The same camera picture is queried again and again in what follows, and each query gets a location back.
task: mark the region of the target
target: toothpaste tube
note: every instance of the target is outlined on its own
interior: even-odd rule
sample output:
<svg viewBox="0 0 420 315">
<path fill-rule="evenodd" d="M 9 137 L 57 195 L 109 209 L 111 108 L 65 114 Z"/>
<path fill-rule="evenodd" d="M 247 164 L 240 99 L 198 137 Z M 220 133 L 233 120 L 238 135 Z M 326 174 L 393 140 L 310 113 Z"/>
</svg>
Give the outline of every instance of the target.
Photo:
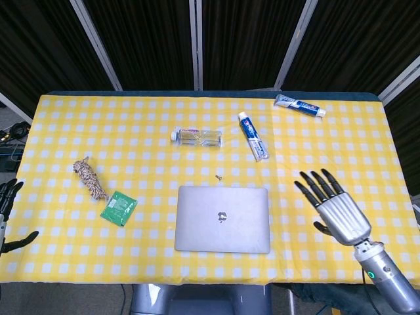
<svg viewBox="0 0 420 315">
<path fill-rule="evenodd" d="M 297 110 L 311 116 L 324 117 L 326 115 L 325 110 L 322 110 L 315 105 L 302 102 L 301 100 L 295 100 L 294 98 L 290 98 L 282 94 L 279 94 L 276 97 L 274 105 L 291 108 L 292 110 Z"/>
<path fill-rule="evenodd" d="M 252 153 L 254 153 L 255 159 L 258 161 L 262 159 L 268 159 L 268 151 L 265 148 L 263 142 L 260 139 L 257 131 L 255 130 L 251 120 L 248 118 L 245 112 L 238 114 L 239 124 L 248 139 L 249 146 L 251 147 Z"/>
</svg>

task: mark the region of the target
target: tablecloth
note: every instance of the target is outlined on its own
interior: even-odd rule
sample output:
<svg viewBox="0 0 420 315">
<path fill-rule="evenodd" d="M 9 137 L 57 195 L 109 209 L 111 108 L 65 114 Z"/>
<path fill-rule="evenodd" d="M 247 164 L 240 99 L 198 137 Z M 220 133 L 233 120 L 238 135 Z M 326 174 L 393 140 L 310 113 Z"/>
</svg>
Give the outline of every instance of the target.
<svg viewBox="0 0 420 315">
<path fill-rule="evenodd" d="M 319 233 L 294 187 L 299 171 L 328 168 L 366 213 L 408 279 L 420 284 L 420 235 L 380 102 L 309 100 L 313 118 L 272 99 L 42 96 L 17 177 L 7 240 L 40 231 L 2 255 L 0 281 L 83 283 L 346 282 L 362 279 L 353 249 Z M 255 162 L 237 114 L 246 111 L 270 159 Z M 175 146 L 176 127 L 222 131 L 220 149 Z M 72 171 L 89 156 L 105 190 L 138 205 L 125 227 L 102 218 Z M 266 187 L 267 255 L 174 250 L 181 185 Z"/>
</svg>

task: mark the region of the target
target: robotic hand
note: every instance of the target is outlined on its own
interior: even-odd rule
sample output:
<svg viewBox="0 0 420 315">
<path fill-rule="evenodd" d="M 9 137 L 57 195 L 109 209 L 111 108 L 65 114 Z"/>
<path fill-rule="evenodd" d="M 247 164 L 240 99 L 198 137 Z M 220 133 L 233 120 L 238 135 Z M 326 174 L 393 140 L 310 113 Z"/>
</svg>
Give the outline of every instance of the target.
<svg viewBox="0 0 420 315">
<path fill-rule="evenodd" d="M 295 185 L 327 224 L 324 226 L 314 222 L 314 226 L 322 233 L 333 236 L 339 243 L 354 246 L 354 257 L 396 312 L 420 312 L 420 296 L 385 252 L 383 243 L 369 240 L 371 225 L 365 215 L 333 175 L 326 169 L 322 169 L 322 173 L 333 189 L 319 174 L 311 172 L 325 194 L 307 174 L 301 172 L 319 200 L 300 182 L 295 181 Z"/>
<path fill-rule="evenodd" d="M 16 193 L 24 185 L 23 182 L 19 182 L 18 184 L 16 182 L 16 179 L 12 179 L 10 182 L 0 185 L 0 255 L 26 246 L 32 242 L 39 233 L 38 231 L 34 231 L 23 240 L 5 243 L 6 225 L 13 208 L 13 200 L 16 197 Z"/>
</svg>

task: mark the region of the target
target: silver laptop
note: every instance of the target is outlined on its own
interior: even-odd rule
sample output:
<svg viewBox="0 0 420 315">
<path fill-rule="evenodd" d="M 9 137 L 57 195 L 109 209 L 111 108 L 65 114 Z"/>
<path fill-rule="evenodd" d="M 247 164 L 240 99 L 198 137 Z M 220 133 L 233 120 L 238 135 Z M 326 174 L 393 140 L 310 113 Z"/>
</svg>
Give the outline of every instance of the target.
<svg viewBox="0 0 420 315">
<path fill-rule="evenodd" d="M 267 189 L 181 186 L 175 249 L 270 252 Z"/>
</svg>

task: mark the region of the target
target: green sachet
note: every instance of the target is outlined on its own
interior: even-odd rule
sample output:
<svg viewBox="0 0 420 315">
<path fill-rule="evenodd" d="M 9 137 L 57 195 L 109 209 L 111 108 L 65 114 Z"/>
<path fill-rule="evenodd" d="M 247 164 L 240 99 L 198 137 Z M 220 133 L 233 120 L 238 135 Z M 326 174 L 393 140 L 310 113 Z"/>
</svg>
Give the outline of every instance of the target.
<svg viewBox="0 0 420 315">
<path fill-rule="evenodd" d="M 121 192 L 114 192 L 100 216 L 118 226 L 124 226 L 136 205 L 137 200 Z"/>
</svg>

